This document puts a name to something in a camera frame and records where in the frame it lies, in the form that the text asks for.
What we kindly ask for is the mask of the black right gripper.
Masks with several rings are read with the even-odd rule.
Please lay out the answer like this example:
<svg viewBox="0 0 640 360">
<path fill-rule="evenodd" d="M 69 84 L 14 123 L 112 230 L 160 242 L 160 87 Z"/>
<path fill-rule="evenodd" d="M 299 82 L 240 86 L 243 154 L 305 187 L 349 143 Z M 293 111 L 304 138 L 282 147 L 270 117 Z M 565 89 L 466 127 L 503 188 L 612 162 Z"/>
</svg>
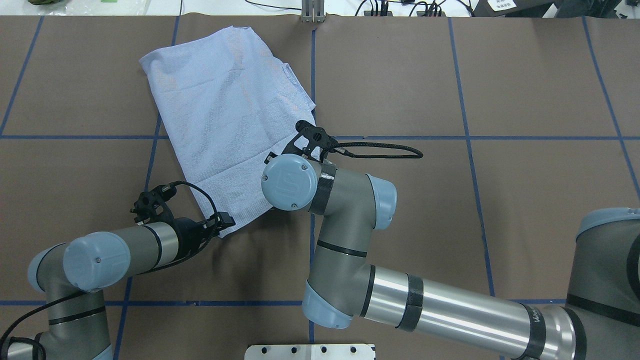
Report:
<svg viewBox="0 0 640 360">
<path fill-rule="evenodd" d="M 327 155 L 323 152 L 337 144 L 333 136 L 327 134 L 322 127 L 313 125 L 306 120 L 298 120 L 295 123 L 297 134 L 282 150 L 281 154 L 293 154 L 314 162 L 324 162 Z"/>
</svg>

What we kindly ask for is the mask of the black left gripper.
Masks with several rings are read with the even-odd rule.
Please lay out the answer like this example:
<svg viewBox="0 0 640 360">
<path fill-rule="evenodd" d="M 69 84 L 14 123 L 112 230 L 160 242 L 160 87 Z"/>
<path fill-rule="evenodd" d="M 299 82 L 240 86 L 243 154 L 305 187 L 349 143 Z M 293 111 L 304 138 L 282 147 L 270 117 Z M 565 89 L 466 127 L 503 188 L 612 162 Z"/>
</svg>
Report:
<svg viewBox="0 0 640 360">
<path fill-rule="evenodd" d="M 177 192 L 176 185 L 158 185 L 149 191 L 143 191 L 134 202 L 130 212 L 135 214 L 135 223 L 165 223 L 169 225 L 177 235 L 177 254 L 179 256 L 196 255 L 212 238 L 220 234 L 221 229 L 228 229 L 236 225 L 230 214 L 217 211 L 201 221 L 174 217 L 167 202 Z"/>
</svg>

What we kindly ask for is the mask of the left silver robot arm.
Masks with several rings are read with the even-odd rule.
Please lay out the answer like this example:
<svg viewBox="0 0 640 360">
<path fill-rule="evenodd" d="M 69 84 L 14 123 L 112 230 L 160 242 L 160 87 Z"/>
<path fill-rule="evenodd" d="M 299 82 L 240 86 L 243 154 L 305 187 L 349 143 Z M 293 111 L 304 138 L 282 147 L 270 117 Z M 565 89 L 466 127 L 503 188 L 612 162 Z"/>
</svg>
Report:
<svg viewBox="0 0 640 360">
<path fill-rule="evenodd" d="M 121 280 L 162 271 L 198 255 L 222 230 L 235 226 L 213 208 L 201 221 L 176 218 L 168 202 L 179 185 L 161 184 L 139 194 L 135 226 L 83 235 L 41 251 L 27 270 L 46 304 L 22 315 L 1 337 L 3 360 L 112 360 L 104 291 Z"/>
</svg>

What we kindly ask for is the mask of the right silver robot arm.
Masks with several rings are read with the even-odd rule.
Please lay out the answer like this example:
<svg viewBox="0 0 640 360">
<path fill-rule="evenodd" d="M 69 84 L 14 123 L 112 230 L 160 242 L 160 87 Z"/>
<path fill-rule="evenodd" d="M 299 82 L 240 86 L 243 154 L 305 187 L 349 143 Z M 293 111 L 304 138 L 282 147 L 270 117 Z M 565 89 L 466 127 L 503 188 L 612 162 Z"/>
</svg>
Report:
<svg viewBox="0 0 640 360">
<path fill-rule="evenodd" d="M 368 264 L 372 232 L 388 228 L 393 183 L 338 168 L 327 153 L 355 158 L 305 120 L 281 154 L 265 159 L 262 192 L 284 211 L 322 216 L 302 312 L 338 330 L 356 316 L 480 347 L 512 360 L 639 358 L 639 210 L 603 208 L 583 217 L 563 306 L 535 306 Z"/>
</svg>

